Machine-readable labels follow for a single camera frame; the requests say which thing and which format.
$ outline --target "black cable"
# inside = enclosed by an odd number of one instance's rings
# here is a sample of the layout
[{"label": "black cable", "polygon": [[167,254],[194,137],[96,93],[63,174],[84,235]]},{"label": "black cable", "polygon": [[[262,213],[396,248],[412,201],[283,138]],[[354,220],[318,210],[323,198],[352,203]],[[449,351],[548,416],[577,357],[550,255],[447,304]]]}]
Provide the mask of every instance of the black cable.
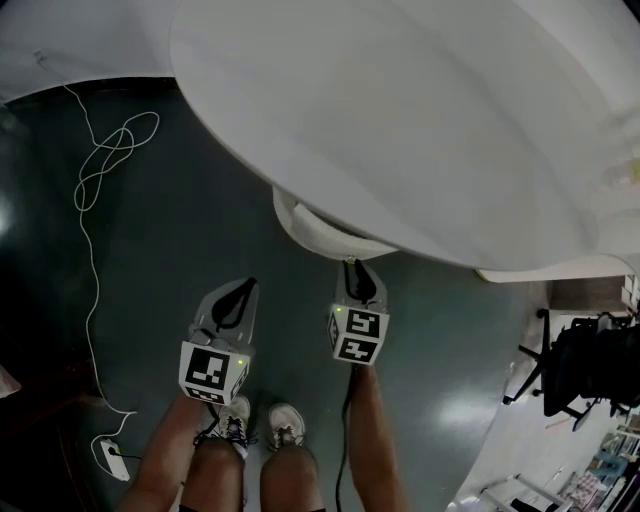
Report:
[{"label": "black cable", "polygon": [[347,387],[347,396],[344,398],[344,404],[342,404],[342,460],[340,462],[340,470],[338,471],[338,478],[336,480],[336,509],[338,512],[342,512],[342,503],[340,502],[340,485],[342,483],[342,474],[347,464],[347,449],[349,440],[349,428],[347,424],[347,414],[349,412],[349,406],[351,405],[351,399],[356,389],[356,380],[358,377],[358,365],[351,365],[351,376],[349,377],[349,386]]},{"label": "black cable", "polygon": [[209,402],[207,402],[207,409],[209,409],[209,413],[211,414],[211,416],[213,417],[213,422],[211,423],[211,425],[209,425],[205,430],[203,430],[202,432],[200,432],[193,440],[193,445],[197,448],[200,443],[202,441],[204,441],[207,437],[208,434],[211,433],[211,431],[216,428],[218,426],[218,423],[220,422],[220,417],[218,416],[218,413],[216,412],[216,410],[213,408],[213,405],[211,405]]},{"label": "black cable", "polygon": [[118,457],[122,457],[123,459],[138,459],[138,460],[142,460],[142,457],[138,457],[137,455],[122,455],[121,453],[118,453],[116,451],[116,449],[111,446],[108,450],[110,455],[117,455]]}]

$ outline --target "electrical outlet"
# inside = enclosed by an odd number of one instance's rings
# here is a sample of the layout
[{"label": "electrical outlet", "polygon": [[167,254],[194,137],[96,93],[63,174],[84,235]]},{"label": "electrical outlet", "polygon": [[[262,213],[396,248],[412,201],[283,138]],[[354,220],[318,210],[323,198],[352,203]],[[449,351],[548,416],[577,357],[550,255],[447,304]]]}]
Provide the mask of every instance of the electrical outlet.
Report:
[{"label": "electrical outlet", "polygon": [[107,464],[109,464],[109,469],[113,476],[123,482],[129,481],[131,477],[129,476],[129,471],[127,471],[127,466],[124,465],[124,459],[119,455],[111,455],[109,453],[110,448],[113,448],[116,453],[120,453],[120,447],[110,439],[102,439],[100,446],[102,446],[104,458],[107,459]]}]

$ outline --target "sneaker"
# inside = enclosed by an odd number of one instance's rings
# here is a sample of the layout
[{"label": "sneaker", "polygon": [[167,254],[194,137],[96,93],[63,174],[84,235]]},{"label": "sneaker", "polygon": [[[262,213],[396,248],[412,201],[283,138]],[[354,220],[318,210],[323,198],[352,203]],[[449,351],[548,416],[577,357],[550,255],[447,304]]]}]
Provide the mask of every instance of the sneaker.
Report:
[{"label": "sneaker", "polygon": [[251,405],[244,395],[236,395],[229,405],[220,408],[219,435],[231,443],[243,459],[249,454],[249,445],[253,439],[247,437],[247,423],[251,414]]},{"label": "sneaker", "polygon": [[304,420],[293,406],[275,404],[269,410],[269,424],[273,433],[273,450],[289,445],[301,446],[304,443]]}]

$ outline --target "black office chair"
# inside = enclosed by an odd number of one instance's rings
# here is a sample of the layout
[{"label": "black office chair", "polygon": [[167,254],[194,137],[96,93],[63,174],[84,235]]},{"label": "black office chair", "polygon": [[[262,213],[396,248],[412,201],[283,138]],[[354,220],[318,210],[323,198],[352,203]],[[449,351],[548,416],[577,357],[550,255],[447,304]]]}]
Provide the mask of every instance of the black office chair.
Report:
[{"label": "black office chair", "polygon": [[[571,328],[562,331],[552,345],[549,311],[539,310],[538,317],[544,320],[542,352],[538,354],[522,345],[518,347],[537,364],[515,396],[505,396],[503,403],[509,405],[518,400],[538,377],[542,377],[541,389],[534,390],[533,396],[544,395],[545,416],[565,412],[575,418],[574,432],[602,399],[611,400],[612,414],[622,409],[621,404],[630,407],[639,404],[640,328],[628,327],[625,320],[612,317],[614,329],[598,332],[598,320],[603,315],[598,319],[574,320]],[[569,407],[578,396],[593,398],[583,412]]]}]

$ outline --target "chair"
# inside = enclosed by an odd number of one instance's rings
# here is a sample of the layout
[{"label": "chair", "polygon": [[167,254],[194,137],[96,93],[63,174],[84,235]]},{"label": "chair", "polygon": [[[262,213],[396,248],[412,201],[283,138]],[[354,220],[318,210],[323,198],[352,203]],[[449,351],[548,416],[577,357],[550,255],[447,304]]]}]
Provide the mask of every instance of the chair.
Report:
[{"label": "chair", "polygon": [[[625,411],[621,404],[635,407],[640,404],[640,331],[629,323],[604,313],[597,319],[576,319],[564,330],[553,345],[549,334],[549,310],[541,309],[538,317],[544,320],[542,352],[540,354],[520,345],[518,350],[534,359],[533,372],[513,397],[505,396],[510,405],[529,389],[538,377],[540,390],[533,396],[544,395],[544,414],[554,416],[565,412],[575,418],[573,431],[587,420],[592,407],[602,399],[611,401],[611,414]],[[607,324],[611,329],[603,329]],[[578,396],[593,398],[583,412],[569,407]]]},{"label": "chair", "polygon": [[554,512],[567,512],[573,506],[573,503],[571,501],[566,500],[566,499],[558,496],[557,494],[553,494],[553,493],[549,492],[544,487],[541,487],[541,486],[535,484],[534,482],[532,482],[528,478],[525,478],[522,475],[511,475],[511,476],[507,477],[505,480],[499,480],[497,482],[493,482],[491,485],[489,485],[489,486],[485,487],[484,489],[482,489],[482,491],[480,492],[480,494],[478,496],[478,499],[483,499],[484,498],[485,500],[491,502],[501,512],[518,512],[519,510],[531,510],[531,509],[537,511],[538,509],[535,509],[533,507],[528,507],[528,506],[521,507],[521,506],[516,505],[516,503],[521,503],[517,499],[513,500],[511,502],[511,504],[509,504],[506,501],[504,501],[503,499],[501,499],[500,497],[498,497],[497,494],[495,494],[495,488],[496,487],[498,487],[499,485],[505,484],[507,482],[511,482],[511,481],[517,481],[517,482],[521,483],[525,487],[528,487],[529,490],[535,492],[539,496],[542,496],[543,498],[545,498],[548,501],[550,501],[551,502],[551,506],[549,508],[547,508],[547,510],[545,512],[552,512],[552,511],[554,511]]}]

